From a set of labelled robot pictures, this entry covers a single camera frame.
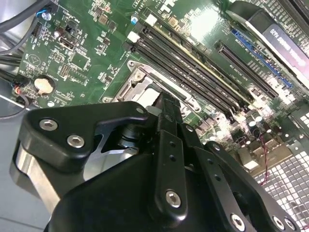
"black mechanical clamp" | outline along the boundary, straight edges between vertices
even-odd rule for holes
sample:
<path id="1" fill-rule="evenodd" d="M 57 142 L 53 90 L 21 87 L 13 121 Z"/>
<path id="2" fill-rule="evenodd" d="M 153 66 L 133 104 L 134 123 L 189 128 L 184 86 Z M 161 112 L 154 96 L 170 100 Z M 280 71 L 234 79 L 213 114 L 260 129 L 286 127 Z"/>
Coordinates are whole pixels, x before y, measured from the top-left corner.
<path id="1" fill-rule="evenodd" d="M 10 172 L 52 213 L 45 231 L 299 232 L 223 147 L 202 146 L 179 107 L 162 93 L 148 111 L 116 102 L 29 112 Z M 102 152 L 139 152 L 85 181 L 101 134 Z"/>

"cable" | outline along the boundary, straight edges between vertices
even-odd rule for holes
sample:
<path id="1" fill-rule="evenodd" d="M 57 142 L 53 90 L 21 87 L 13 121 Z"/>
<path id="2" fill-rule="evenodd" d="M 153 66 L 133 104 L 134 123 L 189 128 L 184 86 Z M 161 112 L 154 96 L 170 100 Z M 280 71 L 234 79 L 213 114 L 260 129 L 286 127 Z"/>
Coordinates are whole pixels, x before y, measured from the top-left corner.
<path id="1" fill-rule="evenodd" d="M 260 183 L 260 186 L 263 186 L 267 182 L 267 179 L 268 179 L 268 160 L 267 160 L 267 147 L 265 146 L 264 138 L 262 135 L 260 136 L 260 140 L 261 140 L 262 148 L 264 148 L 265 178 Z"/>
<path id="2" fill-rule="evenodd" d="M 1 59 L 1 57 L 0 57 L 0 64 L 9 65 L 9 66 L 13 66 L 13 67 L 19 67 L 20 62 L 16 62 L 16 61 L 13 61 L 13 60 L 4 60 L 4 59 Z"/>
<path id="3" fill-rule="evenodd" d="M 3 43 L 5 43 L 9 48 L 12 48 L 15 46 L 15 44 L 13 42 L 11 42 L 10 38 L 7 37 L 5 34 L 1 35 L 0 34 L 0 39 Z M 24 52 L 19 48 L 16 51 L 16 54 L 23 56 Z"/>
<path id="4" fill-rule="evenodd" d="M 10 18 L 9 20 L 6 20 L 6 21 L 0 23 L 0 33 L 4 33 L 6 31 L 16 27 L 18 24 L 22 23 L 27 18 L 34 15 L 36 12 L 40 11 L 49 2 L 50 2 L 50 0 L 37 0 L 35 3 L 33 3 L 27 9 L 23 10 L 18 15 Z"/>
<path id="5" fill-rule="evenodd" d="M 21 97 L 21 98 L 25 101 L 24 108 L 22 108 L 20 111 L 18 111 L 18 112 L 15 113 L 15 114 L 12 114 L 12 115 L 9 115 L 9 116 L 0 116 L 0 120 L 5 120 L 5 119 L 10 119 L 10 118 L 13 118 L 13 117 L 17 117 L 17 116 L 21 115 L 21 114 L 28 108 L 28 106 L 29 106 L 29 100 L 28 100 L 28 98 L 27 98 L 24 94 L 21 93 L 19 87 L 15 87 L 15 88 L 14 88 L 14 91 L 15 91 L 15 93 L 16 93 L 19 97 Z"/>
<path id="6" fill-rule="evenodd" d="M 35 27 L 38 24 L 38 21 L 39 21 L 39 19 L 37 17 L 34 17 L 33 20 L 32 20 L 32 23 L 31 23 L 28 31 L 25 33 L 24 37 L 14 47 L 10 48 L 9 50 L 0 52 L 0 56 L 10 54 L 10 53 L 16 51 L 17 49 L 19 49 L 27 41 L 27 39 L 31 36 L 33 30 L 35 29 Z"/>
<path id="7" fill-rule="evenodd" d="M 11 61 L 17 61 L 21 62 L 22 58 L 20 56 L 15 56 L 15 55 L 3 55 L 0 57 L 2 60 L 11 60 Z"/>

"motherboard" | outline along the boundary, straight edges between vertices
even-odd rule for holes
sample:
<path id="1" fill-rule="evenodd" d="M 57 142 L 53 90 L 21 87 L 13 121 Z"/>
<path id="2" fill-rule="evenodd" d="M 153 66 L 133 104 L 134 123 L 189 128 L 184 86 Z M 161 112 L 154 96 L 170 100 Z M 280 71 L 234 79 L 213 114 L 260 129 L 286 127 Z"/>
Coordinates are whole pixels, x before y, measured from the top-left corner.
<path id="1" fill-rule="evenodd" d="M 166 91 L 202 143 L 216 140 L 228 150 L 258 143 L 252 149 L 261 158 L 261 134 L 275 132 L 262 143 L 268 151 L 279 147 L 282 120 L 307 101 L 306 82 L 237 22 L 233 1 L 51 3 L 56 10 L 40 19 L 19 68 L 31 79 L 22 91 L 37 107 L 119 101 L 147 107 Z M 283 0 L 244 3 L 262 9 L 309 55 L 305 17 L 291 14 Z"/>

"black pcie slot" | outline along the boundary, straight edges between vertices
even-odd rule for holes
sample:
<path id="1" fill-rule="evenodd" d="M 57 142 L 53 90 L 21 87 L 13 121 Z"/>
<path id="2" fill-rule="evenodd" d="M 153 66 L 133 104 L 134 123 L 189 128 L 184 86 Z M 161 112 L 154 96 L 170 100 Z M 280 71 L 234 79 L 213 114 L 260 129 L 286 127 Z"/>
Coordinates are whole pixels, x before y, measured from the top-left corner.
<path id="1" fill-rule="evenodd" d="M 278 0 L 282 7 L 299 25 L 300 29 L 309 36 L 309 13 L 300 0 Z"/>
<path id="2" fill-rule="evenodd" d="M 201 63 L 203 64 L 208 64 L 210 66 L 212 66 L 214 69 L 216 70 L 220 70 L 221 68 L 219 66 L 217 66 L 212 60 L 210 60 L 203 52 L 201 52 L 199 49 L 197 49 L 196 47 L 194 47 L 192 44 L 190 44 L 182 35 L 179 35 L 177 32 L 174 31 L 173 28 L 171 28 L 168 24 L 166 24 L 162 19 L 158 18 L 158 22 L 161 24 L 162 27 L 164 27 L 166 30 L 169 31 L 168 36 L 175 41 L 178 45 L 181 45 L 182 47 L 186 48 L 196 59 L 198 59 Z M 175 46 L 173 43 L 171 43 L 170 41 L 168 41 L 163 35 L 161 35 L 158 31 L 156 31 L 155 29 L 152 29 L 150 27 L 147 27 L 146 32 L 150 32 L 152 33 L 153 36 L 158 36 L 162 41 L 165 41 L 169 44 L 172 44 L 173 46 Z M 194 60 L 192 60 L 195 63 L 196 69 L 199 70 L 200 72 L 204 72 L 205 75 L 207 76 L 211 76 L 213 77 L 209 72 L 207 72 L 204 68 L 202 68 L 200 65 L 198 65 Z M 237 92 L 239 92 L 241 95 L 245 95 L 247 100 L 249 101 L 254 101 L 254 98 L 252 97 L 252 95 L 250 94 L 250 92 L 248 90 L 246 90 L 245 88 L 243 88 L 238 82 L 236 82 L 232 77 L 230 77 L 229 75 L 225 75 L 225 72 L 220 72 L 220 74 L 218 74 L 221 79 L 228 79 L 232 86 L 232 88 L 234 90 L 236 90 Z M 221 81 L 219 81 L 217 78 L 213 77 L 214 80 L 216 80 L 218 83 L 220 83 L 221 87 L 226 90 L 226 92 L 232 92 L 234 93 L 230 88 L 226 87 L 225 84 L 223 84 Z M 242 98 L 240 98 L 240 102 L 239 105 L 242 105 L 242 102 L 244 101 Z"/>
<path id="3" fill-rule="evenodd" d="M 206 85 L 206 88 L 210 92 L 218 92 L 223 95 L 224 98 L 228 98 L 237 102 L 241 107 L 245 106 L 243 99 L 231 91 L 229 88 L 224 86 L 219 80 L 213 77 L 209 72 L 201 68 L 193 59 L 187 56 L 182 50 L 177 48 L 173 43 L 164 38 L 160 33 L 156 32 L 153 29 L 148 30 L 146 36 L 140 34 L 144 40 L 149 40 L 152 44 L 152 47 L 159 46 L 162 50 L 166 51 L 166 53 L 170 56 L 170 60 L 174 62 L 179 61 L 180 66 L 185 68 L 187 73 L 190 76 L 195 76 L 196 81 L 198 81 L 201 85 Z"/>
<path id="4" fill-rule="evenodd" d="M 160 47 L 160 45 L 155 44 L 151 40 L 143 40 L 139 41 L 139 43 L 144 43 L 148 48 L 151 48 L 152 51 L 155 51 L 158 55 L 161 56 L 162 60 L 168 60 L 170 64 L 177 68 L 179 72 L 183 74 L 183 76 L 187 79 L 190 79 L 196 85 L 199 85 L 199 88 L 205 89 L 207 92 L 210 92 L 213 96 L 219 99 L 224 104 L 228 105 L 230 109 L 235 113 L 238 109 L 238 106 L 235 105 L 231 100 L 229 100 L 226 96 L 220 93 L 219 89 L 215 89 L 213 87 L 213 83 L 208 80 L 207 83 L 203 82 L 202 79 L 205 78 L 203 76 L 199 76 L 197 73 L 194 73 L 185 63 L 181 63 L 175 57 L 171 56 L 172 51 L 164 50 L 164 48 Z"/>
<path id="5" fill-rule="evenodd" d="M 217 50 L 221 56 L 232 63 L 235 68 L 239 69 L 248 79 L 260 88 L 268 97 L 274 99 L 278 93 L 272 87 L 258 76 L 242 59 L 240 59 L 232 50 L 230 50 L 223 42 L 217 44 Z"/>
<path id="6" fill-rule="evenodd" d="M 160 60 L 155 54 L 150 52 L 146 47 L 141 47 L 137 44 L 129 44 L 127 42 L 124 43 L 124 48 L 130 50 L 131 52 L 138 52 L 144 59 L 148 60 L 152 63 L 156 68 L 158 68 L 161 72 L 169 75 L 178 85 L 183 86 L 186 90 L 193 93 L 195 96 L 200 97 L 201 99 L 205 99 L 211 105 L 213 105 L 217 110 L 221 111 L 225 115 L 230 116 L 231 113 L 227 108 L 224 108 L 221 102 L 216 101 L 212 96 L 208 93 L 201 91 L 198 87 L 192 85 L 188 80 L 185 78 L 181 78 L 180 74 L 177 73 L 173 68 L 167 65 L 167 62 Z"/>

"blue pcie slot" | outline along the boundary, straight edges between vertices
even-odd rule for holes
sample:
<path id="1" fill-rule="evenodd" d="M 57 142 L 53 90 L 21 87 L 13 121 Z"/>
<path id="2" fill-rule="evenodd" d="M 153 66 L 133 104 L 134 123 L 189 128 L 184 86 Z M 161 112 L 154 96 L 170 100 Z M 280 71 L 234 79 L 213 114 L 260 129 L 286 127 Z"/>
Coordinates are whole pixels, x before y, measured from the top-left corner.
<path id="1" fill-rule="evenodd" d="M 249 41 L 247 41 L 239 31 L 232 29 L 232 33 L 250 52 L 252 52 L 266 67 L 268 67 L 288 88 L 291 88 L 293 86 L 288 80 L 283 78 L 273 67 L 271 67 L 271 65 L 268 64 L 266 60 L 260 54 L 254 51 L 254 46 Z"/>

